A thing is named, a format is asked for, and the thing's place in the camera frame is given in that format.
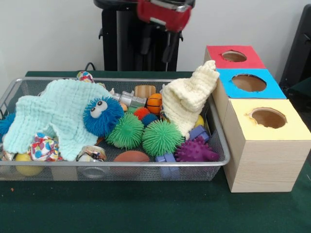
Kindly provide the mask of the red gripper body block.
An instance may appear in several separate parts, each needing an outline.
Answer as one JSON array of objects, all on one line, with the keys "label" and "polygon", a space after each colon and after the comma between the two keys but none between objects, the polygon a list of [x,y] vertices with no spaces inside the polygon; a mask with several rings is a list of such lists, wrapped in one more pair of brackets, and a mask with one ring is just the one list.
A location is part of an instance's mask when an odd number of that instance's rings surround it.
[{"label": "red gripper body block", "polygon": [[192,10],[191,0],[139,0],[138,18],[156,23],[170,32],[180,32],[187,25]]}]

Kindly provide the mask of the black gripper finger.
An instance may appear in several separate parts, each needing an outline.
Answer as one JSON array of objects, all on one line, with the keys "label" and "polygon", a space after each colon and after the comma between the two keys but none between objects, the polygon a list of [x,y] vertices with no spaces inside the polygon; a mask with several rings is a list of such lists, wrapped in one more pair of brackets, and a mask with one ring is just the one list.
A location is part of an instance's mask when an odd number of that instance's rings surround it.
[{"label": "black gripper finger", "polygon": [[141,48],[140,53],[146,55],[149,51],[152,41],[152,25],[145,25],[142,31]]},{"label": "black gripper finger", "polygon": [[163,51],[164,63],[177,62],[179,46],[179,33],[167,31],[167,45]]}]

